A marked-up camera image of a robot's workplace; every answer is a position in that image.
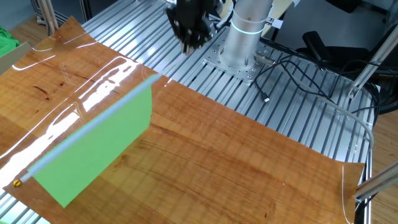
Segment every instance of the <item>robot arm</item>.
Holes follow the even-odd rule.
[[[190,55],[216,34],[215,25],[208,18],[216,1],[177,0],[176,5],[165,10],[183,53]]]

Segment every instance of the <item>power cord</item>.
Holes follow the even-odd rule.
[[[300,71],[300,73],[301,73],[305,78],[307,78],[307,79],[318,89],[318,91],[319,91],[320,93],[315,93],[315,92],[312,92],[312,91],[304,90],[304,89],[295,81],[295,79],[293,78],[293,75],[289,72],[289,70],[286,68],[286,66],[285,66],[283,63],[291,63],[293,66],[295,66],[296,69],[297,69],[298,71]],[[308,94],[317,95],[317,96],[323,96],[323,97],[325,97],[327,100],[329,100],[329,101],[331,101],[332,103],[335,104],[335,102],[333,102],[333,100],[331,100],[331,98],[318,86],[318,84],[315,83],[307,74],[305,74],[305,72],[304,72],[296,63],[292,62],[291,60],[283,60],[283,61],[281,61],[281,62],[278,62],[278,63],[274,64],[273,66],[271,66],[271,67],[265,69],[263,72],[261,72],[261,73],[254,79],[254,83],[255,83],[257,89],[258,89],[259,92],[260,92],[260,95],[261,95],[262,100],[264,100],[265,102],[268,102],[268,101],[269,101],[269,97],[268,97],[267,93],[265,93],[265,92],[261,89],[261,87],[259,86],[257,80],[258,80],[258,78],[259,78],[261,75],[265,74],[266,72],[268,72],[269,70],[271,70],[271,69],[273,69],[273,68],[276,68],[276,67],[279,66],[279,65],[282,66],[282,68],[285,70],[285,72],[288,74],[288,76],[289,76],[290,79],[293,81],[293,83],[297,86],[298,89],[300,89],[301,91],[303,91],[303,92],[305,92],[305,93],[308,93]]]

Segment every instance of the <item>silver cylinder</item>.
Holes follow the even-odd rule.
[[[254,53],[264,30],[272,0],[237,1],[220,58],[237,69],[254,66]]]

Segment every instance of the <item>cable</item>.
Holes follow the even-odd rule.
[[[314,86],[316,86],[316,87],[318,88],[318,91],[321,92],[321,93],[315,92],[315,90],[314,90],[313,88],[307,86],[306,84],[304,84],[303,82],[301,82],[299,79],[295,78],[295,77],[287,70],[286,66],[283,65],[283,63],[286,63],[286,62],[287,62],[287,63],[291,63],[292,65],[296,66],[296,68],[303,74],[303,76],[305,76],[307,79],[309,79],[310,82],[311,82],[312,84],[314,84]],[[282,66],[282,68],[286,71],[286,73],[288,74],[288,76],[289,76],[290,79],[293,81],[293,83],[297,86],[298,89],[300,89],[300,90],[302,90],[302,91],[304,91],[304,92],[306,92],[306,93],[308,93],[308,94],[317,95],[318,98],[321,99],[322,101],[324,101],[326,104],[332,106],[334,109],[336,109],[336,110],[342,112],[342,113],[345,114],[346,116],[348,116],[348,117],[350,117],[350,118],[353,118],[355,121],[357,121],[357,122],[365,129],[366,134],[369,136],[369,149],[368,149],[368,152],[369,152],[370,150],[373,149],[374,137],[373,137],[372,131],[371,131],[370,128],[367,126],[367,124],[366,124],[363,120],[361,120],[361,119],[359,119],[357,116],[355,116],[353,113],[350,113],[349,111],[346,111],[345,109],[341,108],[341,107],[338,106],[336,103],[334,103],[334,102],[330,99],[330,97],[329,97],[325,92],[323,92],[323,91],[321,90],[321,88],[320,88],[310,77],[308,77],[308,76],[303,72],[303,70],[301,70],[301,69],[299,68],[299,66],[298,66],[297,64],[295,64],[294,62],[292,62],[292,61],[290,61],[290,60],[284,60],[284,61],[281,61],[281,62],[279,62],[279,63],[276,63],[275,65],[273,65],[273,66],[271,66],[271,67],[265,69],[263,72],[261,72],[261,73],[254,79],[254,82],[255,82],[255,84],[256,84],[256,87],[258,88],[259,92],[261,93],[261,98],[262,98],[264,101],[266,101],[266,99],[269,98],[269,97],[268,97],[268,96],[266,95],[266,93],[264,93],[263,90],[260,88],[260,86],[259,86],[259,84],[258,84],[258,82],[257,82],[257,79],[258,79],[258,77],[260,77],[261,75],[263,75],[264,73],[266,73],[268,70],[270,70],[270,69],[272,69],[272,68],[275,68],[275,67],[278,66],[278,65],[281,65],[281,66]]]
[[[295,82],[295,80],[294,80],[294,78],[293,78],[293,75],[287,70],[287,68],[283,65],[283,63],[291,63],[293,66],[295,66],[296,69],[299,70],[305,78],[307,78],[308,80],[310,80],[310,82],[311,82],[311,83],[319,90],[319,92],[321,92],[321,93],[316,93],[316,92],[313,92],[313,91],[307,91],[307,90],[304,90],[303,88],[301,88],[301,86],[300,86],[299,84],[297,84],[297,82]],[[255,84],[256,84],[256,87],[257,87],[257,89],[260,91],[260,93],[261,93],[261,98],[262,98],[264,101],[268,101],[267,98],[269,98],[269,97],[267,96],[266,93],[263,92],[263,90],[261,89],[261,87],[258,85],[257,79],[258,79],[261,75],[263,75],[263,74],[265,74],[266,72],[268,72],[269,70],[271,70],[271,69],[273,69],[273,68],[276,68],[276,66],[278,66],[278,65],[281,65],[281,66],[282,66],[282,68],[286,71],[286,73],[288,74],[288,76],[290,77],[290,79],[292,79],[293,83],[297,86],[297,88],[299,88],[300,90],[302,90],[303,92],[306,92],[306,93],[308,93],[308,94],[313,94],[313,95],[317,95],[317,96],[323,96],[323,97],[325,97],[326,99],[328,99],[329,101],[331,101],[332,103],[334,103],[333,100],[331,100],[331,98],[318,86],[317,83],[315,83],[307,74],[305,74],[305,72],[304,72],[296,63],[294,63],[294,62],[292,62],[292,61],[290,61],[290,60],[284,60],[284,61],[281,61],[281,62],[279,62],[279,63],[274,64],[273,66],[271,66],[271,67],[265,69],[263,72],[261,72],[261,73],[254,79],[254,82],[255,82]]]
[[[298,84],[301,85],[302,88],[306,89],[307,91],[309,90],[313,90],[311,87],[307,86],[306,84],[304,84],[303,82],[301,82],[300,80],[298,80],[295,77],[292,77],[292,79],[294,79]],[[368,149],[368,153],[370,150],[373,149],[373,145],[374,145],[374,137],[372,134],[372,131],[370,130],[370,128],[366,125],[366,123],[359,119],[357,116],[355,116],[353,113],[350,113],[349,111],[346,111],[345,109],[341,108],[340,106],[336,105],[335,103],[333,103],[332,101],[330,101],[329,99],[327,99],[324,96],[318,96],[319,99],[321,99],[322,101],[324,101],[326,104],[328,104],[329,106],[332,106],[334,109],[342,112],[343,114],[345,114],[346,116],[349,116],[350,118],[353,118],[356,122],[358,122],[366,131],[366,134],[369,136],[369,149]]]
[[[344,65],[343,69],[342,69],[341,72],[338,74],[337,79],[336,79],[336,81],[335,81],[335,84],[333,85],[333,88],[331,89],[330,94],[332,94],[332,93],[335,91],[335,88],[336,88],[336,86],[337,86],[337,83],[338,83],[338,81],[340,80],[340,78],[342,77],[342,73],[344,73],[344,71],[346,70],[346,68],[347,68],[350,64],[355,63],[355,62],[365,63],[365,64],[368,64],[368,65],[377,66],[378,68],[385,69],[385,70],[389,71],[393,76],[395,76],[395,73],[394,73],[390,68],[386,68],[386,67],[381,66],[381,65],[378,65],[378,64],[376,64],[376,63],[367,62],[367,61],[365,61],[365,60],[359,60],[359,59],[350,60],[349,62],[347,62],[347,63]]]

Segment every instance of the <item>metal slat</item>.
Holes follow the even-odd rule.
[[[163,13],[166,7],[163,1],[158,0],[118,1],[84,24],[83,28],[98,42],[332,159],[366,161],[369,141],[364,129],[352,119],[336,113],[317,97],[298,90],[280,67],[258,78],[259,85],[271,98],[264,103],[253,84],[244,83],[203,62],[207,49],[219,36],[191,56],[182,55],[179,41]],[[262,54],[275,61],[288,56],[269,46]],[[301,58],[290,59],[297,62],[325,93],[329,93],[337,74],[321,71],[312,62]],[[287,68],[293,76],[315,90],[296,68],[291,65]],[[352,81],[346,78],[339,80],[333,101],[351,111],[370,106],[371,95],[366,90],[359,91],[354,100],[347,100],[350,83]],[[360,111],[358,116],[370,126],[373,124],[373,110]],[[16,200],[7,197],[5,192],[0,194],[0,214],[3,214]],[[16,223],[48,223],[34,212],[21,212],[16,215],[19,218]]]

